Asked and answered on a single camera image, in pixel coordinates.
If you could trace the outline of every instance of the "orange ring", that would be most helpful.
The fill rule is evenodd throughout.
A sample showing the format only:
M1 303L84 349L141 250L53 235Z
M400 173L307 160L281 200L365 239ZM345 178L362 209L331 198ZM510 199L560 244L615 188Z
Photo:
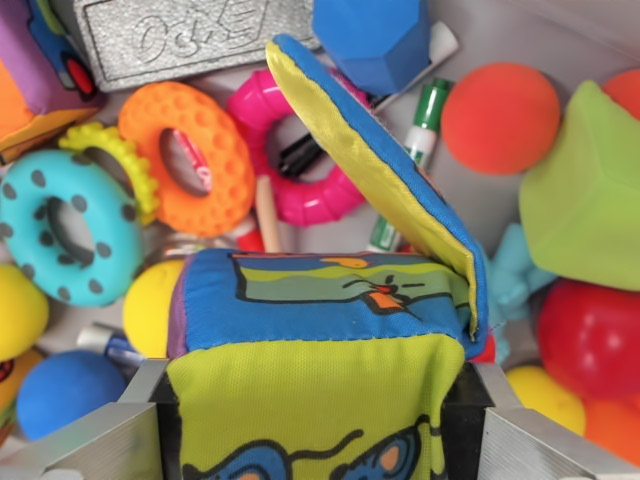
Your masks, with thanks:
M209 96L176 82L152 83L125 102L118 128L149 159L158 180L158 219L175 230L213 237L235 228L253 203L255 176L249 150L235 124ZM206 197L195 197L171 177L162 160L160 135L166 129L189 136L213 177Z

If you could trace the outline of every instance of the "green marker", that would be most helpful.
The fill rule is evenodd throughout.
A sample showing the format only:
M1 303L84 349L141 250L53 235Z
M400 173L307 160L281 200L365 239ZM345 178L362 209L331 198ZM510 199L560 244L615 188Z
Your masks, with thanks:
M413 126L405 138L404 147L409 156L425 171L429 167L431 154L438 141L442 109L451 90L452 83L436 78L422 88L422 95L413 118ZM383 217L379 216L367 250L370 252L395 252L400 244L400 234Z

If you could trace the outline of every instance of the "orange foam ball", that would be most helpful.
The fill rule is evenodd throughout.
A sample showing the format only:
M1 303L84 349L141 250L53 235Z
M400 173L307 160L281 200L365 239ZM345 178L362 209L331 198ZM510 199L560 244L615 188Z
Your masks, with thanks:
M585 437L640 467L640 409L631 401L584 401L587 413Z
M602 90L640 120L640 70L630 70L613 77Z
M442 113L442 137L463 165L511 175L535 165L553 146L560 101L539 71L493 63L464 77Z

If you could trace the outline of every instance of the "pink ring toy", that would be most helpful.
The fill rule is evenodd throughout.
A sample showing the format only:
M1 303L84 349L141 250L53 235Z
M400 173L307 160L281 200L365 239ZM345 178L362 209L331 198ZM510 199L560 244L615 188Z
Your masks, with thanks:
M347 88L365 102L364 93L353 86ZM227 112L238 121L256 175L266 174L271 178L282 221L300 227L331 222L364 202L364 197L337 165L324 180L315 183L293 182L269 166L265 152L267 135L276 121L295 114L269 70L254 72L229 98Z

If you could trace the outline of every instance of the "yellow ball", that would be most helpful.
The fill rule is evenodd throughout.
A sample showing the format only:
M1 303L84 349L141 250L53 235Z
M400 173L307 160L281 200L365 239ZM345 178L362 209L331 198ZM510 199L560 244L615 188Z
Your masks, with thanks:
M507 380L522 404L578 435L584 435L586 413L582 400L541 367L526 366L507 372Z
M140 275L124 299L124 331L147 358L166 358L171 295L183 260L158 263Z
M47 297L13 265L0 265L0 361L20 356L47 326Z
M27 374L42 360L36 350L28 350L14 360L0 363L0 411L11 405Z

